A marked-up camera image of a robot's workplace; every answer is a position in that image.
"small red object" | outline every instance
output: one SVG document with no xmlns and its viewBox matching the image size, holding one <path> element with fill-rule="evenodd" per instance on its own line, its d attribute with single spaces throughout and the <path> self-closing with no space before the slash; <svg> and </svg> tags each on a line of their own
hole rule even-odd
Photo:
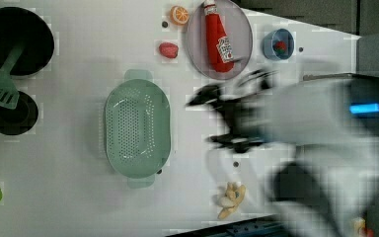
<svg viewBox="0 0 379 237">
<path fill-rule="evenodd" d="M 273 49 L 275 51 L 278 51 L 278 53 L 285 53 L 287 51 L 287 45 L 284 41 L 278 41 L 274 46 Z"/>
<path fill-rule="evenodd" d="M 168 58 L 176 58 L 178 56 L 178 47 L 171 42 L 162 42 L 159 45 L 160 53 Z"/>
</svg>

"plate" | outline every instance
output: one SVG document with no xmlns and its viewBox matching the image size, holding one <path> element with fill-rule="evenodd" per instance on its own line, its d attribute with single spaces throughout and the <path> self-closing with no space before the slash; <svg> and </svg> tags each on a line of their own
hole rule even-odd
<svg viewBox="0 0 379 237">
<path fill-rule="evenodd" d="M 125 81 L 106 104 L 107 155 L 114 169 L 143 179 L 162 169 L 171 151 L 170 106 L 148 80 Z"/>
<path fill-rule="evenodd" d="M 235 62 L 232 70 L 216 72 L 210 65 L 206 43 L 206 25 L 203 5 L 200 5 L 189 19 L 187 29 L 187 49 L 194 66 L 205 76 L 227 80 L 239 75 L 248 64 L 253 47 L 252 29 L 245 13 L 229 0 L 216 0 L 217 11 L 223 22 L 227 37 L 232 45 L 233 57 L 242 58 Z"/>
</svg>

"white table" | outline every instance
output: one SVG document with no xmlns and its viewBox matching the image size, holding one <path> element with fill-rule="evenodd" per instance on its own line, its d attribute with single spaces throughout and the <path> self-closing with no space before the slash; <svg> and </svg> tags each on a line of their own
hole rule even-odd
<svg viewBox="0 0 379 237">
<path fill-rule="evenodd" d="M 170 24 L 165 30 L 161 23 L 173 5 L 193 12 L 201 2 L 0 1 L 0 7 L 34 9 L 56 39 L 51 63 L 34 78 L 17 81 L 38 103 L 37 125 L 21 136 L 0 134 L 0 237 L 165 236 L 270 214 L 259 183 L 265 172 L 290 159 L 290 147 L 275 144 L 245 155 L 214 150 L 205 138 L 223 133 L 217 115 L 207 107 L 184 106 L 211 80 L 192 67 L 183 28 Z M 254 35 L 246 72 L 268 66 L 280 72 L 277 85 L 287 85 L 304 74 L 355 71 L 358 37 L 244 11 Z M 281 27 L 295 34 L 296 47 L 304 51 L 272 62 L 259 45 Z M 156 50 L 161 40 L 178 44 L 177 59 L 161 58 Z M 126 185 L 104 148 L 104 104 L 130 68 L 150 70 L 172 109 L 169 161 L 154 186 L 142 190 Z M 237 213 L 218 221 L 215 200 L 228 181 L 245 184 L 247 197 Z"/>
</svg>

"red ketchup bottle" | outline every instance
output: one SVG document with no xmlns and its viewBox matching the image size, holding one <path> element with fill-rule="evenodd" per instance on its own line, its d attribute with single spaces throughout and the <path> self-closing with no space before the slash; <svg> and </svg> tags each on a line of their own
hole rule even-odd
<svg viewBox="0 0 379 237">
<path fill-rule="evenodd" d="M 217 72 L 228 72 L 234 66 L 232 46 L 221 24 L 214 0 L 205 0 L 204 14 L 208 57 Z"/>
</svg>

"colander handle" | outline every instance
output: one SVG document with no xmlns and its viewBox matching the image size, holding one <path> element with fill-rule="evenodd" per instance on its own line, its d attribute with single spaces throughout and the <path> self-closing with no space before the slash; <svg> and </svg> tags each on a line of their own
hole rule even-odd
<svg viewBox="0 0 379 237">
<path fill-rule="evenodd" d="M 155 175 L 143 179 L 127 179 L 127 185 L 132 189 L 147 188 L 155 183 Z"/>
<path fill-rule="evenodd" d="M 142 79 L 142 80 L 152 81 L 153 76 L 152 76 L 152 73 L 150 73 L 150 71 L 148 70 L 129 69 L 125 72 L 124 79 L 125 81 L 133 80 L 133 79 Z"/>
</svg>

